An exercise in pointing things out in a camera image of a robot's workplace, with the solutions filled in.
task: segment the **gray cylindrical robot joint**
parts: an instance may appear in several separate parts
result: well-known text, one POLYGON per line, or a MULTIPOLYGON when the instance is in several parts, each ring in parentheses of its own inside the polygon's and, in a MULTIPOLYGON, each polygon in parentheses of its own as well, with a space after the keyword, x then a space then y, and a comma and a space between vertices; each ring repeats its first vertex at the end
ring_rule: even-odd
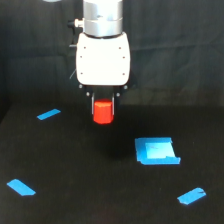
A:
POLYGON ((83 32, 109 37, 123 32, 123 0, 83 0, 83 32))

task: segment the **blue folded paper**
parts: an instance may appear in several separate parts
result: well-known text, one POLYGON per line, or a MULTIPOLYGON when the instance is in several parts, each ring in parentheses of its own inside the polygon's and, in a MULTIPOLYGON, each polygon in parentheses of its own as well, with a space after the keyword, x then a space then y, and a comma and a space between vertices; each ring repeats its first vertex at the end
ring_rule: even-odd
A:
POLYGON ((55 114, 58 114, 58 113, 60 113, 60 112, 61 112, 60 110, 53 109, 53 110, 51 110, 51 111, 48 111, 48 112, 46 112, 46 113, 44 113, 44 114, 41 114, 41 115, 37 116, 37 118, 38 118, 39 120, 44 120, 44 119, 46 119, 46 118, 48 118, 48 117, 51 117, 51 116, 53 116, 53 115, 55 115, 55 114))
POLYGON ((204 197, 205 195, 206 193, 204 192, 204 190, 198 187, 178 197, 177 199, 180 201, 180 203, 189 205, 192 202, 197 201, 198 199, 204 197))
POLYGON ((7 185, 21 196, 34 195, 36 193, 17 179, 10 181, 9 183, 7 183, 7 185))
POLYGON ((175 157, 171 138, 135 139, 137 161, 144 165, 180 164, 175 157))

